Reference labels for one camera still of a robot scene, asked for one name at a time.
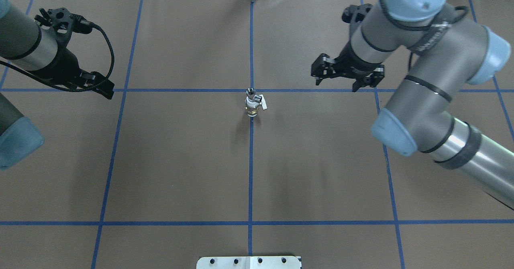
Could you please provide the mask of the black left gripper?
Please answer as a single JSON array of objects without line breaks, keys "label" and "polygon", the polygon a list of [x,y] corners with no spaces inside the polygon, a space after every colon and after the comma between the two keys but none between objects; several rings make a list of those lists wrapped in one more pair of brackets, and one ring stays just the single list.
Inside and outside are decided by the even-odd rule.
[{"label": "black left gripper", "polygon": [[86,72],[79,67],[77,57],[71,51],[57,51],[54,59],[44,68],[32,74],[48,86],[67,92],[89,89],[108,100],[114,95],[114,83],[97,71]]}]

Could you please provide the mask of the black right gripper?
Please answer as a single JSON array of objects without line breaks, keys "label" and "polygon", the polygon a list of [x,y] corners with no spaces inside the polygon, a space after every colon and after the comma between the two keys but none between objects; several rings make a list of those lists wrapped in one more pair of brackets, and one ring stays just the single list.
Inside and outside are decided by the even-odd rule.
[{"label": "black right gripper", "polygon": [[360,59],[350,44],[346,44],[335,59],[321,53],[311,65],[310,74],[314,77],[316,86],[319,86],[325,79],[338,77],[337,73],[355,78],[352,84],[353,93],[360,88],[376,88],[385,77],[384,66],[380,66],[380,63],[370,63]]}]

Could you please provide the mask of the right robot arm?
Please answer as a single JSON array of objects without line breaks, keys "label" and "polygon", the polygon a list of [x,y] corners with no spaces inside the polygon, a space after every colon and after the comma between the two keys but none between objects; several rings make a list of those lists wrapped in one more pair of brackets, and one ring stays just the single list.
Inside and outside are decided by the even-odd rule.
[{"label": "right robot arm", "polygon": [[377,0],[345,9],[349,40],[338,57],[322,53],[311,67],[324,79],[354,79],[352,90],[375,87],[383,62],[404,46],[417,61],[371,127],[372,135],[403,156],[427,154],[461,170],[489,196],[513,208],[513,152],[447,108],[464,84],[483,84],[500,71],[510,44],[447,0]]}]

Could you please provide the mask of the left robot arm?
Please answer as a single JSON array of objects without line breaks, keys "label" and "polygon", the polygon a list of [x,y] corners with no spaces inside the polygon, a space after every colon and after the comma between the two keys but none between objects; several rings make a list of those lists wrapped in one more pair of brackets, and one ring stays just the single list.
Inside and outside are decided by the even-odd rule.
[{"label": "left robot arm", "polygon": [[[84,16],[66,8],[40,9],[33,19],[9,0],[1,0],[1,64],[50,88],[83,93],[92,91],[108,100],[114,95],[110,75],[114,50],[105,31]],[[80,68],[77,57],[67,48],[73,33],[99,31],[110,52],[110,67],[103,75]],[[44,144],[44,137],[33,122],[5,96],[1,96],[0,166],[11,168]]]}]

